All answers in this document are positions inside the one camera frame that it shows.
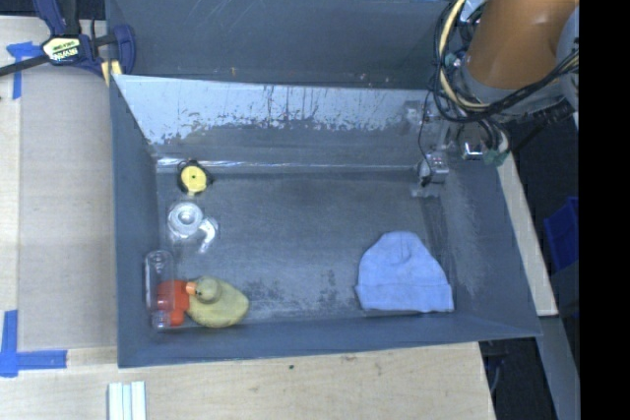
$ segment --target transparent bottle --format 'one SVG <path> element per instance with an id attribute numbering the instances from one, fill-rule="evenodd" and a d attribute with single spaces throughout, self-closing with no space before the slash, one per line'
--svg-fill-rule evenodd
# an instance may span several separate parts
<path id="1" fill-rule="evenodd" d="M 156 250 L 145 257 L 145 290 L 151 325 L 156 330 L 170 328 L 175 306 L 175 263 L 170 252 Z"/>

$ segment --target blue cloth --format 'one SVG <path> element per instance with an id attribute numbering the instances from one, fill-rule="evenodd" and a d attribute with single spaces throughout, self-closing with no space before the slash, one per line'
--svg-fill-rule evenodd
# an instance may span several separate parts
<path id="1" fill-rule="evenodd" d="M 446 274 L 415 233 L 384 234 L 359 264 L 354 288 L 364 310 L 451 312 Z"/>

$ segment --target clamp handle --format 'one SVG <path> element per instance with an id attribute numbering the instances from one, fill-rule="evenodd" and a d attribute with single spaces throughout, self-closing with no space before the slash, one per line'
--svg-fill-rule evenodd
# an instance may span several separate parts
<path id="1" fill-rule="evenodd" d="M 37 16 L 45 21 L 50 35 L 77 35 L 77 0 L 32 0 Z"/>

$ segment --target rubber duck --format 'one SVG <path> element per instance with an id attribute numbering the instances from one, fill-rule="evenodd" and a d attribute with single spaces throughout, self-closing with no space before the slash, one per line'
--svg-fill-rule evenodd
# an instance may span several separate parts
<path id="1" fill-rule="evenodd" d="M 213 276 L 164 282 L 157 287 L 157 299 L 158 305 L 172 303 L 171 327 L 181 326 L 186 313 L 201 326 L 227 328 L 239 323 L 249 310 L 249 300 L 242 292 Z"/>

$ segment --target cable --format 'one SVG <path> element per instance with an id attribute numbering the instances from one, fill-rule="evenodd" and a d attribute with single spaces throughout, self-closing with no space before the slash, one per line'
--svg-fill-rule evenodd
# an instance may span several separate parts
<path id="1" fill-rule="evenodd" d="M 451 30 L 453 28 L 453 25 L 455 23 L 455 21 L 457 20 L 457 18 L 459 18 L 460 12 L 461 10 L 464 8 L 464 5 L 466 4 L 467 0 L 455 0 L 455 3 L 453 4 L 453 7 L 451 8 L 451 10 L 448 13 L 446 22 L 443 26 L 442 32 L 440 34 L 440 38 L 438 41 L 438 56 L 440 58 L 440 60 L 442 59 L 442 54 L 444 52 L 444 48 L 446 47 L 446 42 L 447 39 L 451 33 Z M 460 104 L 460 105 L 464 105 L 466 107 L 475 109 L 475 108 L 482 108 L 487 106 L 487 104 L 484 103 L 474 103 L 468 100 L 465 100 L 463 98 L 458 98 L 455 93 L 453 92 L 447 78 L 446 78 L 446 74 L 444 73 L 444 69 L 440 69 L 439 73 L 439 79 L 440 79 L 440 83 L 442 84 L 442 88 L 444 90 L 445 93 L 448 94 L 448 96 L 456 103 Z"/>
<path id="2" fill-rule="evenodd" d="M 478 100 L 472 101 L 470 97 L 466 97 L 461 90 L 455 90 L 447 76 L 444 66 L 444 53 L 445 48 L 448 44 L 448 39 L 453 31 L 453 27 L 455 25 L 455 21 L 458 19 L 461 10 L 463 9 L 467 0 L 455 0 L 453 5 L 446 10 L 443 16 L 446 16 L 446 20 L 440 25 L 436 26 L 435 32 L 435 43 L 436 43 L 436 58 L 438 65 L 438 80 L 441 86 L 441 90 L 436 86 L 436 94 L 439 94 L 439 91 L 442 91 L 446 97 L 453 102 L 455 105 L 462 109 L 463 114 L 459 114 L 459 117 L 449 116 L 443 110 L 443 107 L 440 107 L 438 103 L 438 108 L 441 108 L 440 112 L 450 120 L 456 122 L 471 122 L 471 121 L 479 121 L 481 119 L 486 119 L 494 114 L 503 112 L 507 108 L 515 105 L 519 101 L 524 100 L 534 92 L 542 89 L 543 87 L 549 85 L 554 82 L 558 77 L 563 74 L 569 72 L 577 72 L 579 69 L 579 49 L 576 49 L 569 56 L 567 56 L 562 62 L 560 62 L 547 76 L 545 76 L 542 80 L 523 87 L 520 90 L 517 90 L 508 96 L 492 102 L 481 103 Z"/>

